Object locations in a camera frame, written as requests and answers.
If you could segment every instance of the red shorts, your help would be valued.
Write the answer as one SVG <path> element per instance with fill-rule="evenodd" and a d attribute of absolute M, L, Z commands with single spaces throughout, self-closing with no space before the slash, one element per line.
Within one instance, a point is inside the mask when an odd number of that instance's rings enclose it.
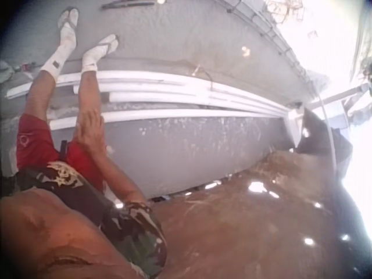
<path fill-rule="evenodd" d="M 44 167 L 49 162 L 58 161 L 59 152 L 54 148 L 49 125 L 32 115 L 23 114 L 19 120 L 17 135 L 17 167 Z M 67 145 L 66 163 L 77 170 L 96 189 L 103 191 L 103 176 L 83 150 L 73 139 Z"/>

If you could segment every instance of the person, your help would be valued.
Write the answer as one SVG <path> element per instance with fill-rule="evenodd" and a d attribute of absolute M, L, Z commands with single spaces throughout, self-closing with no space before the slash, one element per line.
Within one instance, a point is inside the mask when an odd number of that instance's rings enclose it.
<path fill-rule="evenodd" d="M 2 198 L 2 253 L 35 278 L 155 278 L 166 261 L 162 228 L 137 186 L 106 155 L 97 62 L 119 42 L 109 35 L 82 60 L 73 139 L 58 152 L 47 108 L 76 47 L 78 10 L 60 16 L 60 45 L 29 90 L 17 135 L 16 194 Z M 102 194 L 103 181 L 124 206 Z"/>

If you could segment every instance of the sky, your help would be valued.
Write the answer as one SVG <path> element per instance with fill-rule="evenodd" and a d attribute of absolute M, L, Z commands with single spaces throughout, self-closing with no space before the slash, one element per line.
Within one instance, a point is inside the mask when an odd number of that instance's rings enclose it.
<path fill-rule="evenodd" d="M 356 202 L 372 239 L 372 119 L 351 126 L 353 155 L 343 185 Z"/>
<path fill-rule="evenodd" d="M 349 89 L 364 0 L 302 2 L 306 8 L 303 20 L 289 18 L 278 28 L 305 69 L 330 78 L 330 87 L 322 95 L 334 95 Z M 309 38 L 312 31 L 316 31 L 317 37 Z"/>

